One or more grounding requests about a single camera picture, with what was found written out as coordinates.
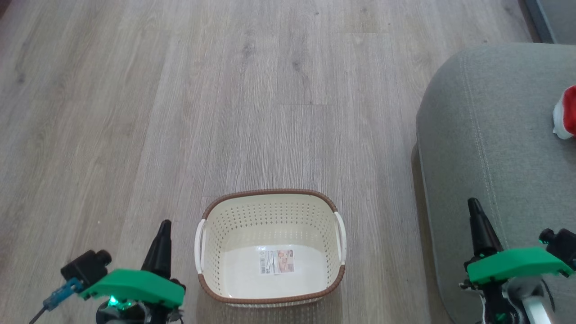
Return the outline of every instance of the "beige plastic basket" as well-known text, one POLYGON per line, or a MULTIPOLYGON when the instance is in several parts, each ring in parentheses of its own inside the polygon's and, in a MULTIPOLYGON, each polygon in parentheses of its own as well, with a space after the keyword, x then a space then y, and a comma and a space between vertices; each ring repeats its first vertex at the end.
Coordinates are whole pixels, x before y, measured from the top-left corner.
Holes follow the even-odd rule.
POLYGON ((240 307, 319 300, 344 276, 346 230, 334 203, 311 190, 258 190, 218 198, 196 230, 202 288, 240 307))

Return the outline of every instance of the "green plastic bracket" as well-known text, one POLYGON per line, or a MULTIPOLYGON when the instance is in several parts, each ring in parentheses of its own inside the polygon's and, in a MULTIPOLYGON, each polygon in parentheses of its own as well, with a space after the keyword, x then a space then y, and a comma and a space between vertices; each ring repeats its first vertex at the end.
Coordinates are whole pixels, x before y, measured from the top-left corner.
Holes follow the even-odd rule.
POLYGON ((84 299, 102 296, 178 308, 184 301, 184 288, 152 272, 116 269, 80 293, 84 299))
POLYGON ((574 271, 562 260, 540 247, 505 250, 468 265, 468 278, 473 284, 485 284, 492 280, 503 281, 514 277, 559 274, 568 276, 574 271))

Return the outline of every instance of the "santa hat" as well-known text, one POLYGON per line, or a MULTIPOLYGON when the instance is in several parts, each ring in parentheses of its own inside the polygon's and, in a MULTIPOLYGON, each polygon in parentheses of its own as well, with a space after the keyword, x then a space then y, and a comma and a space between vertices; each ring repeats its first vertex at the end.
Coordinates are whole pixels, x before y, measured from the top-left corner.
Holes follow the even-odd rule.
POLYGON ((562 98, 552 113, 554 117, 554 134, 567 140, 576 135, 576 85, 564 91, 562 98))

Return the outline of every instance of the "white basket handle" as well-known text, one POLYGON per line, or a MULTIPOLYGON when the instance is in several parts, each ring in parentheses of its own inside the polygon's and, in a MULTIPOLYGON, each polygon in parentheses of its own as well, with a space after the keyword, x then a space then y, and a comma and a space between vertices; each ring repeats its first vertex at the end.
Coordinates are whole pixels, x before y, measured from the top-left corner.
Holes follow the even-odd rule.
POLYGON ((344 221, 338 212, 334 212, 336 219, 338 220, 338 228, 340 229, 340 250, 342 251, 340 256, 340 262, 342 264, 346 263, 346 228, 344 227, 344 221))
POLYGON ((204 222, 206 220, 202 219, 198 227, 196 228, 196 237, 194 238, 194 263, 196 265, 196 272, 198 274, 202 273, 202 256, 200 249, 200 242, 202 241, 202 232, 204 230, 204 222))

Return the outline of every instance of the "gray furniture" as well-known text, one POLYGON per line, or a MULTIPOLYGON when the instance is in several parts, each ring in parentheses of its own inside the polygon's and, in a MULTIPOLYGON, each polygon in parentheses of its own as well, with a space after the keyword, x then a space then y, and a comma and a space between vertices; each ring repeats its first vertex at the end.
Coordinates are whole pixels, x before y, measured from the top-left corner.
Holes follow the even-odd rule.
POLYGON ((575 0, 525 0, 542 42, 576 44, 575 0))
MULTIPOLYGON (((552 133, 552 109, 576 84, 576 46, 508 44, 450 58, 417 117, 442 301, 460 324, 482 307, 460 291, 472 256, 467 199, 482 202, 505 248, 538 245, 544 228, 576 231, 576 140, 552 133)), ((559 323, 576 318, 576 280, 550 277, 559 323)))

